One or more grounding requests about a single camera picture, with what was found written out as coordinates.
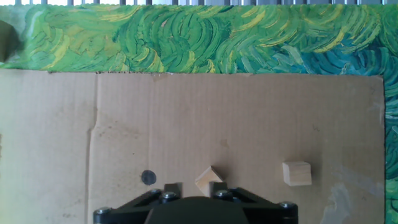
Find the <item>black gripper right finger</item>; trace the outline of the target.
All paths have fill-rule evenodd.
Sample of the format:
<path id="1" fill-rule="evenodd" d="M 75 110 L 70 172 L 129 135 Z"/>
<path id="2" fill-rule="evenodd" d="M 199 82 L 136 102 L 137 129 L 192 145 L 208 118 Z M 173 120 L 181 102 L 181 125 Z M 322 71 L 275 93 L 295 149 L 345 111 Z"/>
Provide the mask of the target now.
<path id="1" fill-rule="evenodd" d="M 230 189 L 226 182 L 210 182 L 209 191 L 212 199 L 223 200 L 240 208 L 249 223 L 299 223 L 296 203 L 274 203 L 241 187 Z"/>

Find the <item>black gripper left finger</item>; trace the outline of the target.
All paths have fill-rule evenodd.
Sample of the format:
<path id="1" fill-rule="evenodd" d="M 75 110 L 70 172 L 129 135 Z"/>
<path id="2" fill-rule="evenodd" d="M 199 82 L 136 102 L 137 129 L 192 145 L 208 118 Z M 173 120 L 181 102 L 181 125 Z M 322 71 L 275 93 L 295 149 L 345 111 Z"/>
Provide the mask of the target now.
<path id="1" fill-rule="evenodd" d="M 159 205 L 182 199 L 182 183 L 165 184 L 164 189 L 153 189 L 118 208 L 101 207 L 93 212 L 94 224 L 145 223 L 149 212 Z"/>

